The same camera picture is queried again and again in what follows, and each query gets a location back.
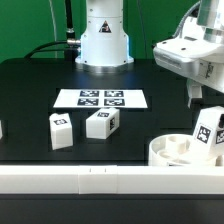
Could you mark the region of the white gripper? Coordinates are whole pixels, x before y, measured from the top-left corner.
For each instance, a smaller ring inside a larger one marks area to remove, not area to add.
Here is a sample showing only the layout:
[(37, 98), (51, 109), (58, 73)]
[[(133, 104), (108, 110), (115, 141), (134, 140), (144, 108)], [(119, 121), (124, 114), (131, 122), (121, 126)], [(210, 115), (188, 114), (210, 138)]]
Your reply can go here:
[(174, 38), (157, 43), (153, 53), (159, 66), (189, 78), (188, 107), (202, 100), (202, 85), (224, 93), (224, 44)]

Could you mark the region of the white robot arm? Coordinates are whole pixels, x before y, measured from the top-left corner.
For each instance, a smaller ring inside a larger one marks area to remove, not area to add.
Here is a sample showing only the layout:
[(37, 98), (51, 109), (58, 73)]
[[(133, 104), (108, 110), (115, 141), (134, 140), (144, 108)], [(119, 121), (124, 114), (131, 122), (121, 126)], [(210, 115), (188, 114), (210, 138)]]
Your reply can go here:
[[(86, 0), (87, 27), (77, 65), (96, 73), (124, 70), (134, 62), (123, 30), (123, 0)], [(175, 33), (153, 47), (157, 65), (188, 79), (188, 96), (203, 85), (224, 93), (224, 0), (199, 0)]]

